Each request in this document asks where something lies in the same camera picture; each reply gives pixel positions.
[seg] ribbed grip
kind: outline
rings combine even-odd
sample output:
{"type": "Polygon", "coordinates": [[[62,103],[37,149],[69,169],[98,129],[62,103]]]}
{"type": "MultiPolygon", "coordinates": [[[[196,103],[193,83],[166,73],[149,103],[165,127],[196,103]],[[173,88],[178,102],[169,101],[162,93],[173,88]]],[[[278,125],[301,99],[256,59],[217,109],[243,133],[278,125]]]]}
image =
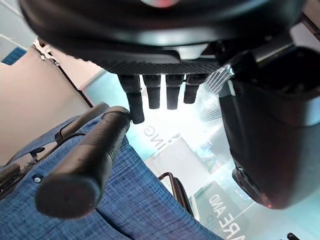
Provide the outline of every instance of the ribbed grip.
{"type": "Polygon", "coordinates": [[[62,219],[83,217],[93,211],[129,125],[128,110],[109,108],[95,129],[42,182],[35,197],[38,211],[62,219]]]}

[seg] black tube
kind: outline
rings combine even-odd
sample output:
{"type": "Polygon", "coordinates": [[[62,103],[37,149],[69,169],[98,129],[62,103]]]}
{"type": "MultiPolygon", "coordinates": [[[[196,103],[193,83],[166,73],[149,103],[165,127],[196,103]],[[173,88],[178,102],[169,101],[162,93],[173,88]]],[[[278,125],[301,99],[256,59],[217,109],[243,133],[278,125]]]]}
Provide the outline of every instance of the black tube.
{"type": "Polygon", "coordinates": [[[149,108],[160,108],[161,75],[143,75],[142,77],[148,93],[149,108]]]}
{"type": "Polygon", "coordinates": [[[169,110],[178,108],[180,86],[184,82],[184,75],[166,75],[166,107],[169,110]]]}
{"type": "Polygon", "coordinates": [[[56,218],[80,218],[93,211],[130,125],[123,107],[111,107],[100,123],[42,182],[35,196],[39,212],[56,218]]]}

